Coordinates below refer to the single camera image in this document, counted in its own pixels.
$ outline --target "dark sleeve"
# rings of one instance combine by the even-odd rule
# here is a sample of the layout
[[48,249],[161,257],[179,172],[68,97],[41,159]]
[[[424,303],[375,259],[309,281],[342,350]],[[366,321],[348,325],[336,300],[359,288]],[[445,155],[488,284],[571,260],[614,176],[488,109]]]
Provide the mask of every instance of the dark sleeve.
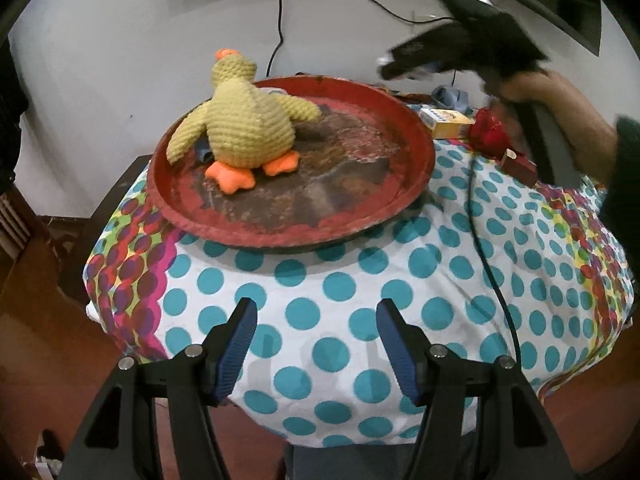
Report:
[[640,123],[623,117],[616,125],[618,154],[600,219],[625,248],[635,276],[640,275]]

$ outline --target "polka dot tablecloth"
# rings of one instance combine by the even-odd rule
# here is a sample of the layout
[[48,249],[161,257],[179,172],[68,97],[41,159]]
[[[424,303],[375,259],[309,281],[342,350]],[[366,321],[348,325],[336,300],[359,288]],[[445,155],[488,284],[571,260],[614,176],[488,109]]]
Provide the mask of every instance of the polka dot tablecloth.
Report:
[[[513,354],[469,215],[509,304],[524,373],[540,397],[606,356],[632,303],[622,248],[597,219],[601,197],[528,189],[479,157],[436,142],[428,189],[355,240],[303,254],[235,250],[182,232],[146,198],[146,171],[114,213],[86,269],[90,297],[122,351],[171,357],[224,323],[240,298],[258,327],[231,395],[294,444],[404,444],[423,408],[402,396],[376,329],[392,298],[408,323],[463,358]],[[464,431],[475,425],[468,400]]]

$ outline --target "black power cord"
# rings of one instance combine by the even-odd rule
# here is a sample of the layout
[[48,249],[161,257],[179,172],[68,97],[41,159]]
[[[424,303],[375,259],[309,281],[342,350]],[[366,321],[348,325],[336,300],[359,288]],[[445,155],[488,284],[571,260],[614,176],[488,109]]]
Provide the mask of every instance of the black power cord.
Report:
[[282,32],[282,11],[283,11],[282,0],[278,0],[278,34],[280,35],[280,43],[273,51],[273,54],[271,54],[271,59],[269,60],[269,66],[267,67],[267,75],[266,75],[267,77],[271,75],[271,67],[273,66],[273,60],[275,59],[276,54],[278,53],[280,48],[284,45],[284,34]]
[[480,256],[480,260],[482,260],[484,272],[489,278],[491,287],[494,290],[495,295],[498,298],[498,302],[500,303],[500,306],[502,307],[502,310],[504,312],[504,317],[507,320],[509,332],[511,332],[511,340],[513,341],[513,347],[515,348],[516,352],[516,362],[518,363],[518,365],[520,365],[522,362],[522,358],[520,355],[520,342],[518,341],[518,334],[516,333],[516,325],[513,322],[513,317],[511,316],[511,312],[509,312],[509,307],[507,306],[507,302],[504,300],[504,296],[502,295],[500,286],[498,286],[498,283],[495,281],[494,272],[491,270],[489,262],[486,260],[486,254],[484,254],[484,249],[482,248],[480,238],[478,237],[478,231],[476,230],[474,217],[471,214],[471,195],[474,188],[474,180],[476,179],[476,158],[478,158],[478,155],[477,153],[474,153],[471,157],[471,164],[469,165],[469,184],[468,189],[466,190],[466,214],[469,217],[469,228],[471,229],[471,237],[473,238],[474,245],[476,246],[476,252],[478,252],[478,256]]
[[452,20],[452,18],[445,16],[443,18],[433,18],[432,20],[426,20],[425,22],[416,22],[415,20],[409,20],[407,18],[400,16],[399,14],[392,12],[377,0],[369,0],[369,1],[372,4],[376,4],[378,7],[380,7],[380,9],[384,10],[387,14],[390,14],[391,16],[393,16],[396,20],[401,20],[406,23],[411,23],[412,25],[426,25],[427,23],[441,22],[442,20]]

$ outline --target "small box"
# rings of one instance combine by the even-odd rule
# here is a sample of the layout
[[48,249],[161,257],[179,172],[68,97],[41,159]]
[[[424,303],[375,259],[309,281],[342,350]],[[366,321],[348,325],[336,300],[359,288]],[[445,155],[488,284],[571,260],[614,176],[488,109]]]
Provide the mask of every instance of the small box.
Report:
[[434,139],[463,139],[469,125],[476,121],[454,110],[433,110],[423,107],[419,112],[422,122],[431,130]]

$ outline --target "yellow knitted duck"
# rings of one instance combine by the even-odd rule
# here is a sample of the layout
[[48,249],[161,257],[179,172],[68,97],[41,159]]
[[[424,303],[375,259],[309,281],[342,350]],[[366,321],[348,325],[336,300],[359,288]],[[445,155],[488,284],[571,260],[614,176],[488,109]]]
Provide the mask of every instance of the yellow knitted duck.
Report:
[[206,132],[216,161],[205,175],[226,194],[253,188],[254,169],[262,167],[269,176],[295,171],[300,156],[291,150],[291,120],[319,121],[320,108],[299,97],[256,88],[252,81],[257,67],[237,50],[219,50],[216,59],[211,71],[214,95],[172,135],[166,149],[169,163],[178,161]]

